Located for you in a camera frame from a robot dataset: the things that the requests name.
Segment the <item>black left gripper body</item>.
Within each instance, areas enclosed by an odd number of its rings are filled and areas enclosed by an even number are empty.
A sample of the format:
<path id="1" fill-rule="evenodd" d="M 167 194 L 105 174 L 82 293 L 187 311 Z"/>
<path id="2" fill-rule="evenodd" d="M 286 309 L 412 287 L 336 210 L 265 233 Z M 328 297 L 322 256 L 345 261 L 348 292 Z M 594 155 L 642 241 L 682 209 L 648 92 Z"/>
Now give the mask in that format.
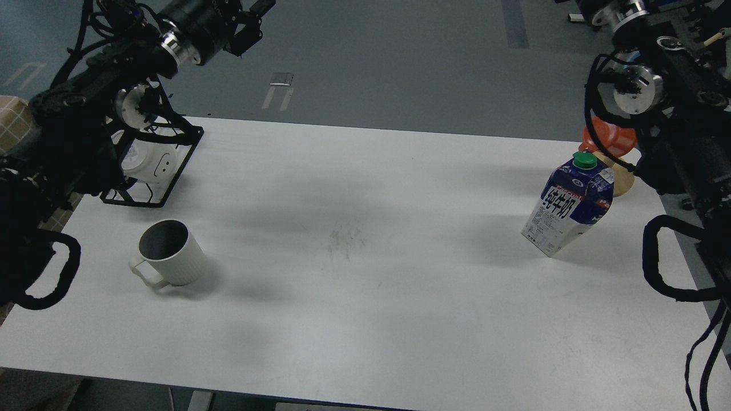
<path id="1" fill-rule="evenodd" d="M 240 57 L 263 38 L 262 18 L 241 1 L 172 1 L 163 8 L 163 49 L 178 65 L 206 65 L 222 50 Z"/>

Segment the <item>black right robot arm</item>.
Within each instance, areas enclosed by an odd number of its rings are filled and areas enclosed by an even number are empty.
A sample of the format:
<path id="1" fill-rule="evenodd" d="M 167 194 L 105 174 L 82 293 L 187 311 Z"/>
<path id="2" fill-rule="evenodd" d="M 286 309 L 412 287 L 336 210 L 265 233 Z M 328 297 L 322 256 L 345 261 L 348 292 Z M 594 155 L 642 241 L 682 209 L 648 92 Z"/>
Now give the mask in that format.
<path id="1" fill-rule="evenodd" d="M 698 341 L 716 340 L 694 394 L 694 410 L 708 410 L 708 385 L 729 331 L 729 2 L 578 1 L 592 29 L 608 27 L 613 52 L 592 63 L 585 84 L 589 136 L 609 159 L 658 194 L 685 194 L 699 225 L 666 214 L 643 229 L 642 272 L 663 296 L 679 302 L 717 302 Z M 667 228 L 695 240 L 713 280 L 681 289 L 660 272 L 658 234 Z"/>

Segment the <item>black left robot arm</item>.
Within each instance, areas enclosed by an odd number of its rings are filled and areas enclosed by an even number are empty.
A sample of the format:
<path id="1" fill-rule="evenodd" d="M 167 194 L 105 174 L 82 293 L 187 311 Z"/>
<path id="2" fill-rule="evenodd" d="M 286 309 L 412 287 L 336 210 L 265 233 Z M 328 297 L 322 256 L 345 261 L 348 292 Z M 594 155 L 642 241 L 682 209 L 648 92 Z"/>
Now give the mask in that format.
<path id="1" fill-rule="evenodd" d="M 42 224 L 70 211 L 73 194 L 123 196 L 138 182 L 121 162 L 134 142 L 188 146 L 203 127 L 172 108 L 154 83 L 187 61 L 204 66 L 224 50 L 239 57 L 263 38 L 276 5 L 257 1 L 172 1 L 153 11 L 136 1 L 86 1 L 77 44 L 50 88 L 29 109 L 37 128 L 2 155 L 2 306 L 43 310 L 68 293 L 81 245 Z"/>

